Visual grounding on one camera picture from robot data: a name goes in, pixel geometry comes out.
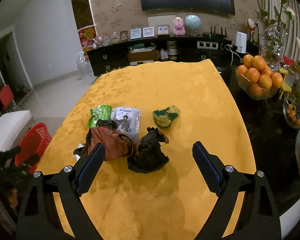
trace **picture frame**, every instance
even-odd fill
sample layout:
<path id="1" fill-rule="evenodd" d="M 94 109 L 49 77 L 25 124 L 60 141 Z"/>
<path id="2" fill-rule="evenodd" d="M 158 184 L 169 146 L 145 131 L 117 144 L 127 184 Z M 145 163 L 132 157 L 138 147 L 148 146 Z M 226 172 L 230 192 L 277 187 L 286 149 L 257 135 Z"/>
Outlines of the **picture frame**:
<path id="1" fill-rule="evenodd" d="M 120 39 L 126 41 L 128 39 L 128 31 L 120 32 Z"/>
<path id="2" fill-rule="evenodd" d="M 141 28 L 130 30 L 130 39 L 140 39 L 141 38 Z"/>
<path id="3" fill-rule="evenodd" d="M 169 24 L 157 26 L 157 35 L 169 35 L 169 34 L 170 34 Z"/>
<path id="4" fill-rule="evenodd" d="M 154 37 L 154 27 L 143 28 L 143 37 L 144 38 Z"/>

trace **white cable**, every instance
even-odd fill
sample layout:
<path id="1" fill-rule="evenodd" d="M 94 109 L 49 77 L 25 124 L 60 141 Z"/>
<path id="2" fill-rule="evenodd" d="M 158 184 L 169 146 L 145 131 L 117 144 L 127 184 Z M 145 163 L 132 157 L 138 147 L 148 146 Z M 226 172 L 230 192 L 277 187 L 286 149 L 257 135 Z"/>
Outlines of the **white cable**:
<path id="1" fill-rule="evenodd" d="M 230 52 L 231 52 L 231 64 L 230 64 L 230 65 L 232 65 L 232 62 L 233 62 L 233 54 L 236 54 L 236 55 L 239 57 L 240 63 L 243 63 L 243 59 L 239 56 L 239 54 L 235 53 L 235 52 L 231 49 L 230 46 L 232 47 L 231 44 L 225 45 L 225 49 L 226 49 L 227 51 L 230 51 Z"/>

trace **white cushion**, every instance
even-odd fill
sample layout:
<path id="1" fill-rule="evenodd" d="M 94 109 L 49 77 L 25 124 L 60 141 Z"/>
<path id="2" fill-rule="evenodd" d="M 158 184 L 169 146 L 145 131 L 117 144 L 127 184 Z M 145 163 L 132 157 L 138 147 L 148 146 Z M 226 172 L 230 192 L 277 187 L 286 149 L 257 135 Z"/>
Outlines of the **white cushion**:
<path id="1" fill-rule="evenodd" d="M 7 151 L 19 145 L 33 125 L 29 110 L 6 113 L 0 117 L 0 151 Z"/>

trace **white modem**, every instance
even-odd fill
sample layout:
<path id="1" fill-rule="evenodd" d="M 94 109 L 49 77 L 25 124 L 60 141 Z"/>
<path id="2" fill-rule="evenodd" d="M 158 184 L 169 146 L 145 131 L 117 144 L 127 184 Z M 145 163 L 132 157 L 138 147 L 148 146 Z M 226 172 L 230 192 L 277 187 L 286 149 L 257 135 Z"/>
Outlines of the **white modem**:
<path id="1" fill-rule="evenodd" d="M 235 45 L 238 47 L 237 52 L 246 53 L 247 48 L 247 34 L 237 32 L 237 37 L 235 39 Z"/>

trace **yellow tablecloth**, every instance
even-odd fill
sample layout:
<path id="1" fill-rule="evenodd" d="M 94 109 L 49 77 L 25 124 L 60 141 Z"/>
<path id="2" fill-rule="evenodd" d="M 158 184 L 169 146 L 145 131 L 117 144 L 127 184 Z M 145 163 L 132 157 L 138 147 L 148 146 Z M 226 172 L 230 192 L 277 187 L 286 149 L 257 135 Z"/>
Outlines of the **yellow tablecloth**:
<path id="1" fill-rule="evenodd" d="M 148 126 L 155 127 L 152 111 L 170 105 L 180 109 L 171 127 L 163 130 L 170 141 L 162 145 L 170 159 L 164 168 L 140 174 L 128 170 L 126 158 L 104 162 L 90 191 L 81 197 L 105 240 L 194 239 L 217 200 L 192 158 L 198 140 L 225 165 L 255 172 L 242 117 L 210 60 L 154 62 L 104 74 L 64 120 L 37 170 L 57 173 L 75 164 L 73 150 L 85 142 L 90 109 L 101 104 L 139 108 L 140 138 Z M 58 194 L 55 199 L 64 230 L 72 234 Z M 240 194 L 225 235 L 234 229 L 242 199 Z"/>

